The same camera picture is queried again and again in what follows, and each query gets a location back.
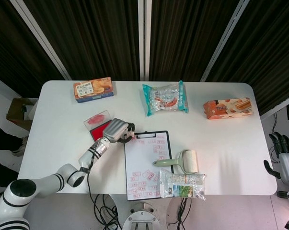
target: roller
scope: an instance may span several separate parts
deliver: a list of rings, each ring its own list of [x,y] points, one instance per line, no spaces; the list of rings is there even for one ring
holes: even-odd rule
[[[177,159],[158,160],[153,162],[153,165],[157,167],[165,167],[174,164],[179,165],[185,174],[197,173],[197,152],[185,149],[179,153]]]

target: person's leg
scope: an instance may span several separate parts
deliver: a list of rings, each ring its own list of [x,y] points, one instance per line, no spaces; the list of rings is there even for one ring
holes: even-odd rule
[[[15,151],[18,150],[22,144],[22,138],[7,134],[0,128],[0,150]]]
[[[0,163],[0,187],[7,187],[12,181],[18,179],[18,173]]]

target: cardboard box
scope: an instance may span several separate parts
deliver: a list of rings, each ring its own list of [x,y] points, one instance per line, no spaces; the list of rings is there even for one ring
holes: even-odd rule
[[[17,126],[30,131],[33,121],[24,120],[24,105],[34,105],[35,101],[37,101],[37,99],[14,98],[6,115],[6,119],[15,123]]]
[[[204,105],[207,119],[244,117],[253,114],[249,98],[208,101]]]
[[[87,102],[114,95],[111,78],[99,78],[74,84],[77,102]]]

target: blue snack bag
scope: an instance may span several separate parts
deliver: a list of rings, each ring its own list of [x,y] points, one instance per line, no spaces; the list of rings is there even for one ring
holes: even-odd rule
[[[146,104],[148,106],[147,116],[160,110],[185,111],[188,113],[188,105],[183,81],[176,84],[151,87],[142,85]]]

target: biscuit box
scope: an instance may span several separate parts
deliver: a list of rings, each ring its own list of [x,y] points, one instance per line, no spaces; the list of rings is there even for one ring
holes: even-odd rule
[[[111,78],[99,78],[74,84],[77,102],[87,102],[114,95]]]
[[[253,114],[249,98],[208,101],[204,105],[207,119],[243,117]]]

